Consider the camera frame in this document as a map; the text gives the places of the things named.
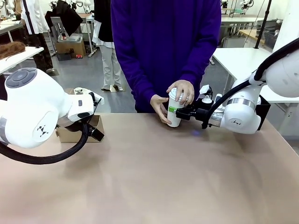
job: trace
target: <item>pants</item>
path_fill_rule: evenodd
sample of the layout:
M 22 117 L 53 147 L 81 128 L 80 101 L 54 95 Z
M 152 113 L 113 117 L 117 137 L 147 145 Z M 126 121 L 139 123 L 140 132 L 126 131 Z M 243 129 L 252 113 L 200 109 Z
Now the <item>pants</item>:
M 110 89 L 111 84 L 121 86 L 121 66 L 116 58 L 115 49 L 108 48 L 104 45 L 100 46 L 103 60 L 103 71 L 104 71 L 104 89 Z
M 47 69 L 52 69 L 53 64 L 51 55 L 43 34 L 30 35 L 26 26 L 24 27 L 24 29 L 25 37 L 30 47 L 43 47 L 42 52 L 33 56 L 34 62 L 36 63 L 36 67 L 44 72 L 46 72 Z

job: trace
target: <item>floor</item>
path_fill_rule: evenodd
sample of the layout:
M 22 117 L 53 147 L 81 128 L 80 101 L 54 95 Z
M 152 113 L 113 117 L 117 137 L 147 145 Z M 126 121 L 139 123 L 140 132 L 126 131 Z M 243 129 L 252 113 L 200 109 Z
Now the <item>floor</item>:
M 72 59 L 70 61 L 59 62 L 56 57 L 52 58 L 54 68 L 58 71 L 59 76 L 53 77 L 64 89 L 83 87 L 102 95 L 105 98 L 105 104 L 97 108 L 97 112 L 112 112 L 112 113 L 130 113 L 135 112 L 135 102 L 131 95 L 131 89 L 122 74 L 121 80 L 126 86 L 125 92 L 103 92 L 101 90 L 103 84 L 103 70 L 101 53 L 98 50 L 91 58 L 84 57 L 83 59 Z M 26 60 L 21 67 L 35 67 L 33 60 Z M 215 61 L 215 65 L 209 65 L 206 69 L 202 85 L 209 84 L 214 94 L 222 93 L 227 79 L 225 69 Z M 283 117 L 283 112 L 275 105 L 271 106 L 267 119 L 278 127 L 279 122 Z M 297 121 L 299 114 L 295 114 L 294 120 Z M 293 136 L 298 127 L 297 122 L 290 122 L 290 127 L 286 130 L 286 138 L 289 143 L 294 146 L 294 149 L 299 148 L 299 137 Z

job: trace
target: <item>desk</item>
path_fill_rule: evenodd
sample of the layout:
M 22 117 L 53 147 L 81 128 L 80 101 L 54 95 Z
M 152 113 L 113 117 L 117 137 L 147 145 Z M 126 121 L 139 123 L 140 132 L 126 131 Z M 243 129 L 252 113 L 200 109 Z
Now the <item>desk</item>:
M 97 51 L 97 48 L 93 46 L 93 14 L 91 13 L 78 13 L 78 15 L 83 19 L 83 23 L 86 24 L 87 34 L 88 34 L 88 41 L 90 46 L 91 53 L 88 55 L 88 57 L 93 56 L 93 54 Z
M 254 23 L 258 20 L 263 20 L 263 18 L 256 17 L 222 17 L 221 22 L 225 23 Z
M 0 223 L 298 222 L 299 157 L 268 121 L 242 135 L 216 127 L 199 133 L 195 120 L 170 128 L 149 114 L 102 120 L 103 142 L 63 162 L 33 166 L 0 156 Z M 22 152 L 71 146 L 53 135 Z
M 0 35 L 8 33 L 10 42 L 13 41 L 10 31 L 23 27 L 20 21 L 5 20 L 0 22 Z
M 221 26 L 224 28 L 224 35 L 227 35 L 229 28 L 235 28 L 233 33 L 238 33 L 240 29 L 248 29 L 252 28 L 254 26 L 254 23 L 258 20 L 263 20 L 263 18 L 258 17 L 247 17 L 244 15 L 244 17 L 221 17 Z M 211 65 L 215 65 L 213 61 L 213 56 L 209 59 Z
M 224 88 L 225 93 L 230 86 L 231 79 L 245 79 L 254 72 L 258 66 L 271 53 L 264 49 L 254 48 L 221 48 L 217 49 L 213 56 L 228 71 L 228 79 Z M 282 133 L 299 104 L 299 98 L 286 98 L 274 93 L 267 85 L 262 88 L 261 96 L 269 103 L 277 104 L 277 106 L 285 112 L 285 117 L 279 127 Z
M 244 43 L 245 48 L 253 48 L 257 42 L 257 30 L 256 29 L 240 29 L 239 34 L 246 36 L 246 40 Z M 265 40 L 261 39 L 259 47 L 265 48 Z
M 25 61 L 26 59 L 36 55 L 37 53 L 43 51 L 43 48 L 35 48 L 35 47 L 26 47 L 25 51 L 11 57 L 3 58 L 0 60 L 0 74 L 9 70 L 10 68 L 16 66 L 17 64 Z

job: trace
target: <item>white table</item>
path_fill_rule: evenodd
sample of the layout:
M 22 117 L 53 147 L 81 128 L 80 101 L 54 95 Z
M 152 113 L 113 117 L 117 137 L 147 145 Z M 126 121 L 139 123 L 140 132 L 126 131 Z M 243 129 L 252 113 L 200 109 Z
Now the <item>white table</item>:
M 5 20 L 0 22 L 0 35 L 4 33 L 8 33 L 10 42 L 13 41 L 10 31 L 22 27 L 21 21 L 11 21 Z
M 0 60 L 0 74 L 25 61 L 26 59 L 43 51 L 43 48 L 26 47 L 25 51 L 10 57 Z
M 245 79 L 254 72 L 258 66 L 271 53 L 265 49 L 254 48 L 219 48 L 215 51 L 214 57 L 228 71 L 228 78 L 223 94 L 229 89 L 232 78 Z M 299 98 L 286 98 L 274 93 L 267 85 L 262 88 L 261 96 L 269 103 L 276 104 L 285 112 L 285 117 L 278 128 L 282 133 L 288 125 L 292 115 L 299 104 Z
M 253 23 L 256 22 L 258 20 L 263 20 L 263 18 L 261 17 L 222 17 L 221 18 L 221 22 L 225 22 L 225 23 Z
M 260 17 L 221 17 L 221 26 L 225 27 L 225 32 L 227 33 L 227 30 L 229 27 L 236 27 L 236 32 L 242 29 L 247 29 L 249 26 L 247 26 L 249 23 L 252 23 L 251 26 L 253 27 L 256 21 L 263 20 L 263 18 Z M 213 61 L 213 57 L 210 58 L 211 65 L 215 65 Z

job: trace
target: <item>white paper cup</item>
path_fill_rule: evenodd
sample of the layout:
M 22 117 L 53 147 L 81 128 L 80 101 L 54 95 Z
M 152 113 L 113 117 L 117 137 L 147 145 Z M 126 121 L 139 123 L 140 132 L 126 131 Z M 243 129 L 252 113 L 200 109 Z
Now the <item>white paper cup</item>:
M 180 102 L 183 97 L 183 93 L 179 97 L 178 102 L 176 102 L 177 88 L 173 88 L 169 93 L 169 103 L 168 103 L 168 111 L 167 111 L 167 119 L 171 121 L 170 127 L 177 127 L 181 122 L 180 118 L 177 118 L 176 111 L 177 109 L 183 108 L 185 105 L 181 105 Z

